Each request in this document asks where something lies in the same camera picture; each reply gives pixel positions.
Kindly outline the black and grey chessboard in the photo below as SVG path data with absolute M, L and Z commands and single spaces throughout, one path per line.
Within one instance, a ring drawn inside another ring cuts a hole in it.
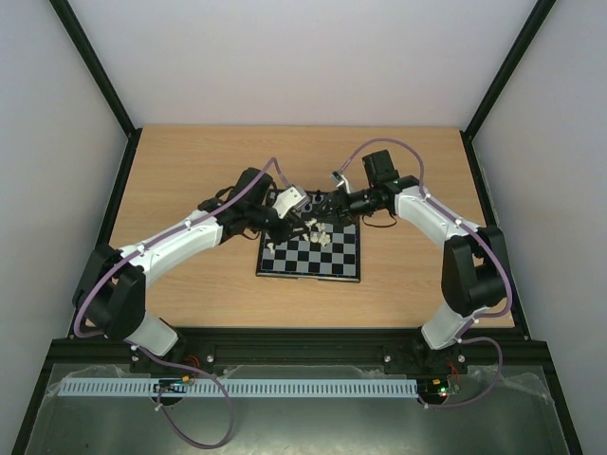
M 269 250 L 265 233 L 260 238 L 255 275 L 273 278 L 309 278 L 324 281 L 359 282 L 361 278 L 360 229 L 355 222 L 347 226 L 320 222 L 307 235 L 290 239 Z M 331 243 L 321 246 L 323 234 Z

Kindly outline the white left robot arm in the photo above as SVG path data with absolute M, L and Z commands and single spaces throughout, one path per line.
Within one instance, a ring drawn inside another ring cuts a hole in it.
M 265 233 L 278 245 L 305 231 L 298 212 L 309 197 L 288 185 L 272 199 L 273 178 L 255 168 L 201 202 L 180 222 L 134 244 L 100 244 L 91 252 L 73 298 L 76 337 L 104 336 L 165 356 L 178 343 L 175 328 L 146 308 L 148 288 L 194 255 L 241 236 Z

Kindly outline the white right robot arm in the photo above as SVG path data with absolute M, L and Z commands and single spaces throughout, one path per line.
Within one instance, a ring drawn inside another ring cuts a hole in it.
M 348 223 L 380 210 L 404 220 L 442 251 L 441 292 L 444 299 L 421 327 L 424 341 L 414 347 L 414 362 L 436 370 L 447 359 L 447 347 L 461 341 L 478 320 L 498 318 L 513 301 L 503 232 L 481 227 L 436 200 L 423 177 L 401 176 L 386 150 L 362 159 L 367 189 L 354 191 L 344 169 L 332 172 L 336 189 L 316 212 L 329 223 Z

